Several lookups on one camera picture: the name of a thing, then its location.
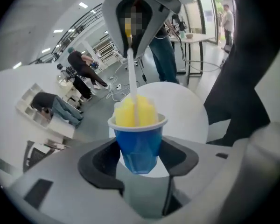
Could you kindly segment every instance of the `white stick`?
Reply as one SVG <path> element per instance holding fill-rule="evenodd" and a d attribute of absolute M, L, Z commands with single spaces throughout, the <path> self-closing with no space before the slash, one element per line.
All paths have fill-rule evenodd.
<path fill-rule="evenodd" d="M 138 105 L 137 105 L 137 80 L 134 67 L 134 52 L 132 48 L 127 50 L 127 63 L 129 67 L 129 82 L 130 82 L 130 93 L 132 101 L 135 105 L 135 124 L 139 126 L 139 115 L 138 115 Z"/>

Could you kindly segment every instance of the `cup rim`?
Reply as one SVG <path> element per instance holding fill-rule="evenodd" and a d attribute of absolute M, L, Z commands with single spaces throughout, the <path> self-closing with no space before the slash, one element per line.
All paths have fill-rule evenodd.
<path fill-rule="evenodd" d="M 125 132 L 143 132 L 143 131 L 149 131 L 153 129 L 160 128 L 164 126 L 167 122 L 168 119 L 165 117 L 165 115 L 162 115 L 158 113 L 159 120 L 160 122 L 153 124 L 153 125 L 148 125 L 148 126 L 140 126 L 140 127 L 123 127 L 123 126 L 118 126 L 114 124 L 115 121 L 115 116 L 113 115 L 108 119 L 108 125 L 110 128 L 118 131 L 125 131 Z"/>

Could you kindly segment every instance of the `blue cup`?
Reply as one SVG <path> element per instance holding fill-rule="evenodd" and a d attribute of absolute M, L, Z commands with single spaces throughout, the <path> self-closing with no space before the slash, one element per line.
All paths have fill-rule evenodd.
<path fill-rule="evenodd" d="M 162 114 L 158 114 L 158 118 L 158 123 L 141 127 L 117 126 L 115 116 L 108 119 L 125 165 L 134 174 L 148 174 L 157 163 L 163 126 L 168 121 Z"/>

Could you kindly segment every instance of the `balcony railing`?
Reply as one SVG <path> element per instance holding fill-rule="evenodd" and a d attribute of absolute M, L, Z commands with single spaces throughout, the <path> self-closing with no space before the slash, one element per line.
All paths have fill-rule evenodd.
<path fill-rule="evenodd" d="M 59 56 L 67 49 L 69 44 L 89 25 L 97 21 L 103 16 L 102 14 L 102 3 L 91 9 L 89 12 L 85 13 L 79 20 L 77 20 L 68 31 L 62 36 L 59 42 L 56 44 L 55 48 L 51 53 L 37 58 L 35 61 L 29 63 L 46 63 L 52 62 L 53 59 L 57 60 Z"/>

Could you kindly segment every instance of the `green cap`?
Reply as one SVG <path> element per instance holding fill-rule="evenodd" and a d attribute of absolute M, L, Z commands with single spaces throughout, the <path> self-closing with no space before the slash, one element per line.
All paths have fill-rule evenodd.
<path fill-rule="evenodd" d="M 74 49 L 73 47 L 70 47 L 70 48 L 67 49 L 67 52 L 68 52 L 68 53 L 72 53 L 74 50 L 75 50 L 75 49 Z"/>

